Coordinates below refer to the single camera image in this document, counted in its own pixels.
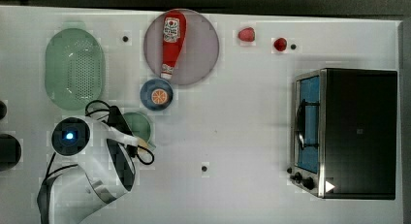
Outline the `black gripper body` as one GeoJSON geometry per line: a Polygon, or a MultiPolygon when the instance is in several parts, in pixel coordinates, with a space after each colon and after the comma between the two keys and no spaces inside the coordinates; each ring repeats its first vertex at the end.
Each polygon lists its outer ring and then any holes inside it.
{"type": "Polygon", "coordinates": [[[110,106],[108,125],[113,131],[114,139],[124,144],[130,156],[137,155],[138,139],[130,130],[123,114],[117,106],[110,106]]]}

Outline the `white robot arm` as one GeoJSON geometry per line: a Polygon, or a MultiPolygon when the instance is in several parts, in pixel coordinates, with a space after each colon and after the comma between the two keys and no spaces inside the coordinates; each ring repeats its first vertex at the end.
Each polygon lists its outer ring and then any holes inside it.
{"type": "Polygon", "coordinates": [[[68,165],[47,174],[37,197],[42,224],[80,224],[130,192],[138,174],[127,151],[139,139],[118,107],[103,122],[88,116],[60,121],[51,135],[54,152],[68,165]]]}

